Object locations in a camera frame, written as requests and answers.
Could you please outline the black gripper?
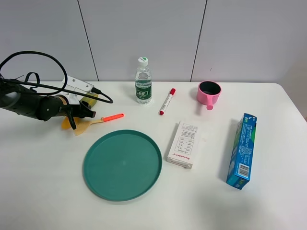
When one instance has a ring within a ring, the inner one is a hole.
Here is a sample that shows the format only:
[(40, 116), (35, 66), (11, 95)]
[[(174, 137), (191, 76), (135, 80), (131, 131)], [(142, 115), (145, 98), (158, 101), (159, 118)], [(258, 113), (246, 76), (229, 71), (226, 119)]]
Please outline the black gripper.
[(96, 100), (79, 101), (78, 99), (73, 99), (73, 103), (70, 103), (63, 95), (57, 95), (55, 98), (59, 100), (59, 109), (55, 117), (67, 116), (73, 130), (76, 129), (74, 117), (95, 117), (96, 111), (93, 111), (92, 108), (95, 106)]

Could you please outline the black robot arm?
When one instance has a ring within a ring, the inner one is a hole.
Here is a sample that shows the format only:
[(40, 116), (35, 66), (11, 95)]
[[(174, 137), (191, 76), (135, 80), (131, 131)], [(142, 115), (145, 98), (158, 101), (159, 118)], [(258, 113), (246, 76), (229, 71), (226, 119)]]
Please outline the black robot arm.
[(66, 116), (72, 129), (76, 129), (75, 118), (94, 118), (96, 114), (87, 103), (78, 100), (77, 104), (71, 104), (68, 97), (61, 94), (38, 95), (35, 91), (15, 83), (0, 85), (0, 107), (41, 121), (48, 121), (56, 116)]

